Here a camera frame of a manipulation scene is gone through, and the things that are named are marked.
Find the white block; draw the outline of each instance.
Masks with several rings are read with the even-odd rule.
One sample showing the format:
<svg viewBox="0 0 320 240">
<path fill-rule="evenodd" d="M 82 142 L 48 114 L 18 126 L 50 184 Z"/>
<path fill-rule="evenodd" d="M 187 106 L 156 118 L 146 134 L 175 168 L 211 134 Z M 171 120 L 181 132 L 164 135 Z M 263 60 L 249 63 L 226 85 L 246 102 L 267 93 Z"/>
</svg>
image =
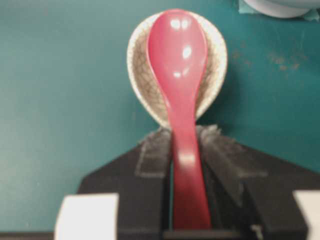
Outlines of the white block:
<svg viewBox="0 0 320 240">
<path fill-rule="evenodd" d="M 54 240 L 116 240 L 119 195 L 66 196 L 54 230 Z"/>
<path fill-rule="evenodd" d="M 320 191 L 296 190 L 293 195 L 309 228 L 307 240 L 320 240 Z"/>
</svg>

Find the ceramic spoon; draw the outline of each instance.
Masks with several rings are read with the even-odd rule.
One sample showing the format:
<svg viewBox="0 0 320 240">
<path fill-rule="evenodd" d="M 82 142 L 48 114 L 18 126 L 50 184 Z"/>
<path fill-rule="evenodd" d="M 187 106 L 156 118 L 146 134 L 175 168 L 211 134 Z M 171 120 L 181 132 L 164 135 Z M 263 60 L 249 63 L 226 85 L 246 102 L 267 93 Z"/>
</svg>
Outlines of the ceramic spoon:
<svg viewBox="0 0 320 240">
<path fill-rule="evenodd" d="M 161 14 L 147 39 L 148 62 L 162 92 L 173 134 L 175 229 L 211 228 L 195 126 L 197 92 L 207 51 L 201 26 L 180 9 Z"/>
</svg>

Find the white object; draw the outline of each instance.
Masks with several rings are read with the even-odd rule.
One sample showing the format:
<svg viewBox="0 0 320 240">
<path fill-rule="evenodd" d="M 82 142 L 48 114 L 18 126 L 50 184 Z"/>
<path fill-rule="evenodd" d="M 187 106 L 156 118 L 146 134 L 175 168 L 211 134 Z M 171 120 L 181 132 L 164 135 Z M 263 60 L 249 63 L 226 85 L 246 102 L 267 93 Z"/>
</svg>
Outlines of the white object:
<svg viewBox="0 0 320 240">
<path fill-rule="evenodd" d="M 320 240 L 320 191 L 297 190 L 293 195 L 309 228 L 306 240 Z"/>
<path fill-rule="evenodd" d="M 127 68 L 135 95 L 149 114 L 165 128 L 170 128 L 162 94 L 147 61 L 147 37 L 156 21 L 157 13 L 142 21 L 133 31 L 127 49 Z M 206 71 L 202 77 L 196 100 L 198 119 L 218 96 L 227 73 L 228 53 L 225 40 L 219 30 L 204 17 L 191 12 L 201 25 L 207 45 Z"/>
<path fill-rule="evenodd" d="M 116 240 L 119 195 L 66 196 L 54 230 L 54 240 Z"/>
<path fill-rule="evenodd" d="M 320 8 L 320 0 L 244 0 L 257 11 L 277 18 L 302 16 L 310 9 Z"/>
</svg>

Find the red spoon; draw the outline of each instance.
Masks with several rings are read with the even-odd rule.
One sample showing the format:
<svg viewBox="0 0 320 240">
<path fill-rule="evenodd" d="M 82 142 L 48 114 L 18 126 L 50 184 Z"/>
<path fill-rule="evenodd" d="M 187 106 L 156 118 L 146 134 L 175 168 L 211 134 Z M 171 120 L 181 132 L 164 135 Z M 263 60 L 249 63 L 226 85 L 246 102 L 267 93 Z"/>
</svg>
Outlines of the red spoon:
<svg viewBox="0 0 320 240">
<path fill-rule="evenodd" d="M 161 14 L 147 40 L 148 62 L 173 132 L 175 229 L 211 228 L 195 125 L 196 99 L 207 51 L 201 26 L 190 13 L 180 9 Z"/>
</svg>

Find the table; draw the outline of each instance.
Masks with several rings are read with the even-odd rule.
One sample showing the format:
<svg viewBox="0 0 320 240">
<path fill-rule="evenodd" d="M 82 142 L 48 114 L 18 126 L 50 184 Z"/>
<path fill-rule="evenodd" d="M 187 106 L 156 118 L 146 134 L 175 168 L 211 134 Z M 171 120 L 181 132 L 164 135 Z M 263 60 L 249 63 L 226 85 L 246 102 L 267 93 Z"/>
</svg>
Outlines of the table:
<svg viewBox="0 0 320 240">
<path fill-rule="evenodd" d="M 228 47 L 198 123 L 320 172 L 320 23 L 239 14 L 235 0 L 2 0 L 0 232 L 52 231 L 85 174 L 158 128 L 126 50 L 139 22 L 169 8 L 206 17 Z"/>
</svg>

